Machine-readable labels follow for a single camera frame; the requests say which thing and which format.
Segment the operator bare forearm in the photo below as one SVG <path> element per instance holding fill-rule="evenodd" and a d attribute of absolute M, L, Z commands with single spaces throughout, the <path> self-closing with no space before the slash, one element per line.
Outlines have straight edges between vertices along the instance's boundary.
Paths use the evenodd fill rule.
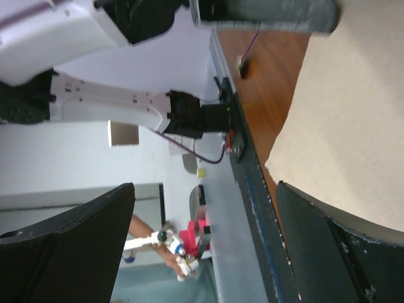
<path fill-rule="evenodd" d="M 142 221 L 137 215 L 132 215 L 129 224 L 129 234 L 135 238 L 145 238 L 149 237 L 153 233 L 153 229 Z M 160 256 L 164 257 L 166 253 L 166 248 L 161 245 L 154 245 L 151 248 Z"/>

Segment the operator bare hand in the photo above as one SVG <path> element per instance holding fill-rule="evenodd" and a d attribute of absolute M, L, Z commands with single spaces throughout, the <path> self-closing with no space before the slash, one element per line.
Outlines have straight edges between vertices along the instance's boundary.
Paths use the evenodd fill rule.
<path fill-rule="evenodd" d="M 165 250 L 161 257 L 165 264 L 174 270 L 179 281 L 183 281 L 190 275 L 196 274 L 196 271 L 191 271 L 191 267 L 186 265 L 185 259 L 179 255 L 172 254 L 170 251 Z"/>

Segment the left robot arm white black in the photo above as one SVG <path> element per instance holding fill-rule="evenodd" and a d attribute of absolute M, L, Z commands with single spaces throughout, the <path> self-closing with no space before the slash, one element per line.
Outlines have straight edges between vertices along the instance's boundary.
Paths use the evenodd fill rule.
<path fill-rule="evenodd" d="M 110 121 L 200 139 L 231 128 L 231 105 L 126 85 L 124 49 L 166 34 L 189 1 L 2 1 L 1 120 Z"/>

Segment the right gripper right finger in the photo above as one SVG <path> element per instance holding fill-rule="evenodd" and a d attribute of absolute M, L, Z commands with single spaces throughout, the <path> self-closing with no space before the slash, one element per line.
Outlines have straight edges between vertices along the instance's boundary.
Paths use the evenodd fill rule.
<path fill-rule="evenodd" d="M 283 181 L 276 201 L 303 302 L 403 302 L 403 232 Z"/>

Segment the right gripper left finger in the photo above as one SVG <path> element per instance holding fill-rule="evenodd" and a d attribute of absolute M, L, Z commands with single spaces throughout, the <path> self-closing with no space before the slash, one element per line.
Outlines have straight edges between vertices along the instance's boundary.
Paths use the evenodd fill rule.
<path fill-rule="evenodd" d="M 1 302 L 109 302 L 135 201 L 124 183 L 1 235 Z"/>

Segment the beige cloth napkin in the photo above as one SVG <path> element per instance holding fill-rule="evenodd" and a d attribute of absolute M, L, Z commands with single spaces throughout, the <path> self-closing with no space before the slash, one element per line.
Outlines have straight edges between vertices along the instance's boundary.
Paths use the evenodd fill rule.
<path fill-rule="evenodd" d="M 344 1 L 309 39 L 265 163 L 275 182 L 403 230 L 403 2 Z"/>

